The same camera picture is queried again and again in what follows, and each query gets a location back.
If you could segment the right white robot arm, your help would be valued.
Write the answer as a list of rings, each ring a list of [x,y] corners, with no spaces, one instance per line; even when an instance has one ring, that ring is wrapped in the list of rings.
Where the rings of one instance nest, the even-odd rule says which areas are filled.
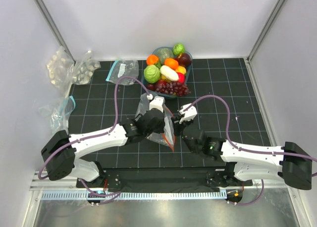
[[[251,179],[283,181],[300,189],[312,188],[313,161],[300,146],[285,142],[283,146],[256,146],[208,136],[192,120],[180,116],[172,118],[175,135],[180,135],[191,153],[224,162],[225,172],[215,184],[225,186]]]

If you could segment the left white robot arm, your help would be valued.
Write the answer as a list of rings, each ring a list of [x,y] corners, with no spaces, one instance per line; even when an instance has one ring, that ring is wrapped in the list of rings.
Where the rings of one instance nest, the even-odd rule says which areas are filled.
[[[38,178],[55,181],[72,176],[89,182],[93,187],[100,187],[105,182],[103,168],[97,162],[83,160],[83,156],[106,148],[139,143],[152,133],[162,133],[164,126],[163,109],[151,108],[134,119],[90,133],[69,135],[60,130],[41,150],[47,175],[40,173]]]

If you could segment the clear bag with orange zipper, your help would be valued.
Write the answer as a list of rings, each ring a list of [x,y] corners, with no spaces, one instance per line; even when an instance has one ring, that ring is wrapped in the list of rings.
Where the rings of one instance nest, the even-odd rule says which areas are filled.
[[[152,133],[150,134],[147,139],[149,141],[167,146],[171,149],[171,151],[174,152],[174,144],[175,144],[175,135],[174,135],[174,128],[173,128],[173,122],[172,117],[173,114],[169,110],[169,108],[165,104],[165,99],[161,96],[159,98],[163,99],[162,109],[164,112],[164,128],[163,133]],[[152,93],[150,96],[148,96],[146,93],[143,93],[140,96],[140,101],[137,107],[136,115],[138,114],[145,114],[146,111],[150,108],[150,102],[152,102],[155,99],[155,95]]]

